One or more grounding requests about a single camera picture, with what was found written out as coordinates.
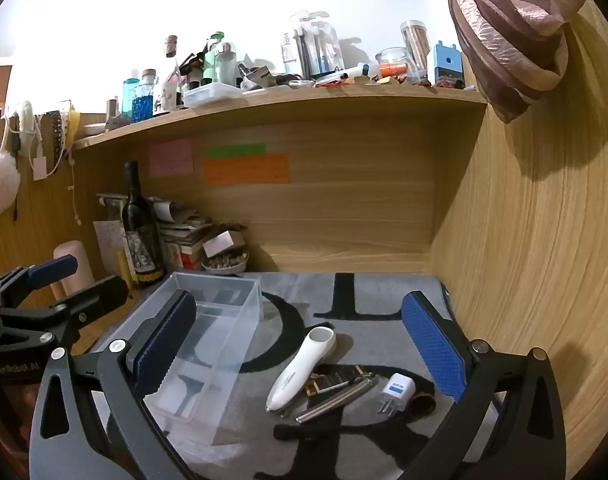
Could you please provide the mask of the white plug charger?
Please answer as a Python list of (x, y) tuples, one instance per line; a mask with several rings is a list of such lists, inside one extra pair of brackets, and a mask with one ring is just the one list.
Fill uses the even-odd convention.
[(404, 412), (415, 393), (416, 383), (411, 377), (400, 373), (393, 374), (381, 391), (378, 413), (392, 417), (396, 413)]

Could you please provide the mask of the clear plastic storage box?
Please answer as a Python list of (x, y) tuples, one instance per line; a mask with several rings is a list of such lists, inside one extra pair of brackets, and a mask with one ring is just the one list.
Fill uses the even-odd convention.
[(217, 428), (258, 324), (261, 285), (248, 276), (174, 272), (106, 336), (126, 339), (153, 318), (178, 290), (190, 292), (196, 320), (173, 365), (147, 406), (166, 431), (190, 426)]

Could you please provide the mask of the black gold lighter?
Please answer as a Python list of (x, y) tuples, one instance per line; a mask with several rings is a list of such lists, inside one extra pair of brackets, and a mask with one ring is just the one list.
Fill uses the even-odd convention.
[(304, 393), (308, 398), (321, 396), (343, 389), (354, 382), (374, 376), (369, 370), (360, 365), (344, 366), (327, 370), (325, 373), (313, 373), (304, 385)]

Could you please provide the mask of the silver metal tube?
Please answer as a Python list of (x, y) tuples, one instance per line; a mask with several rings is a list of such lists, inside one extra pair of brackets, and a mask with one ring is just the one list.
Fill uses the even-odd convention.
[(375, 378), (374, 375), (364, 376), (363, 378), (356, 380), (356, 382), (353, 382), (350, 386), (344, 388), (342, 391), (330, 396), (327, 400), (295, 415), (294, 421), (299, 425), (303, 425), (306, 424), (306, 422), (318, 419), (322, 415), (330, 413), (337, 408), (343, 408), (345, 405), (354, 402), (374, 388), (376, 383), (377, 378)]

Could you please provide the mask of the white handheld massager device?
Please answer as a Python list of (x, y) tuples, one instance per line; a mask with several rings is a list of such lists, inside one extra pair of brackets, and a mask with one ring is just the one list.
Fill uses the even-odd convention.
[(270, 388), (266, 403), (266, 412), (280, 412), (304, 388), (310, 374), (336, 348), (336, 333), (330, 327), (317, 326), (304, 337), (295, 356), (280, 373)]

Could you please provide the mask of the pink cylindrical mug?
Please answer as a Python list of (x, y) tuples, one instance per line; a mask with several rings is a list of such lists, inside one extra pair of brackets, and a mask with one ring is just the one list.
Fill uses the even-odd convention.
[(73, 256), (77, 261), (74, 274), (51, 284), (50, 288), (55, 300), (62, 300), (95, 283), (86, 248), (79, 240), (70, 240), (54, 248), (54, 258)]

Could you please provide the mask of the yellow tube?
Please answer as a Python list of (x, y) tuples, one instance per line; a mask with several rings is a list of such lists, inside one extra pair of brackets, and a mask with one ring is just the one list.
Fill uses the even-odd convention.
[(115, 259), (116, 263), (118, 264), (118, 275), (126, 283), (127, 288), (132, 290), (134, 288), (133, 280), (132, 276), (130, 275), (126, 252), (123, 248), (120, 248), (115, 252)]

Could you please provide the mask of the dark wine bottle elephant label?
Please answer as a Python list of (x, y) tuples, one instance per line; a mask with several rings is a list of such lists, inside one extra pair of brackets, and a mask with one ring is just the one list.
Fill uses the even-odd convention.
[(122, 223), (137, 284), (146, 288), (164, 278), (166, 265), (151, 203), (142, 195), (138, 162), (126, 162), (127, 200)]

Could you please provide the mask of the stack of books and papers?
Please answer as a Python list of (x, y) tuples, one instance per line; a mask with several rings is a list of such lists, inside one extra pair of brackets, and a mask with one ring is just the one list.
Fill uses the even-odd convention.
[(203, 244), (214, 228), (213, 219), (170, 200), (154, 200), (152, 206), (164, 261), (173, 269), (199, 270)]

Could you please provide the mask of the white bowl of stones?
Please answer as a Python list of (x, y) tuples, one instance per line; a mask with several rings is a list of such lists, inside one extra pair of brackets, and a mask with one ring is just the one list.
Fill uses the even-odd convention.
[(213, 258), (205, 259), (202, 268), (205, 272), (215, 275), (237, 275), (243, 273), (248, 265), (249, 256), (246, 252), (234, 254), (219, 254)]

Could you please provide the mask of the pink sticky note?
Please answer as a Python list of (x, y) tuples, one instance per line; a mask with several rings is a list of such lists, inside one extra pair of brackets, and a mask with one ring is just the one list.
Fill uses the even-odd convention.
[(178, 139), (150, 144), (149, 168), (152, 178), (192, 174), (192, 142), (189, 139)]

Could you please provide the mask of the green sticky note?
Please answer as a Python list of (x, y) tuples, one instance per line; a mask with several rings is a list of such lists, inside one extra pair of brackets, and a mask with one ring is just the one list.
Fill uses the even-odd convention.
[(207, 159), (226, 159), (267, 154), (265, 143), (243, 143), (209, 146), (206, 149)]

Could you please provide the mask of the wooden shelf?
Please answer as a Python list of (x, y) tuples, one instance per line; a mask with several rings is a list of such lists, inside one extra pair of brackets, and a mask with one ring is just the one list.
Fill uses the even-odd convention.
[(434, 118), (450, 113), (484, 112), (479, 92), (398, 84), (370, 84), (294, 90), (276, 88), (238, 98), (207, 102), (196, 108), (147, 119), (144, 122), (80, 139), (74, 148), (94, 148), (126, 139), (150, 141), (191, 136), (200, 129), (237, 128), (286, 122), (369, 116)]

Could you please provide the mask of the blue box on shelf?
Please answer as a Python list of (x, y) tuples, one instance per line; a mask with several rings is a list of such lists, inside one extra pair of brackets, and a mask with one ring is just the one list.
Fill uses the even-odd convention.
[(464, 69), (461, 52), (453, 44), (446, 46), (439, 41), (434, 47), (435, 84), (442, 88), (464, 88)]

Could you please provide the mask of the clear jar with sticks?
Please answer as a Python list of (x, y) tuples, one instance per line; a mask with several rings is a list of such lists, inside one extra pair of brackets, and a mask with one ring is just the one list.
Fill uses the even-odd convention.
[(419, 77), (428, 79), (428, 56), (431, 51), (428, 31), (423, 22), (409, 20), (400, 24), (405, 46), (418, 67)]

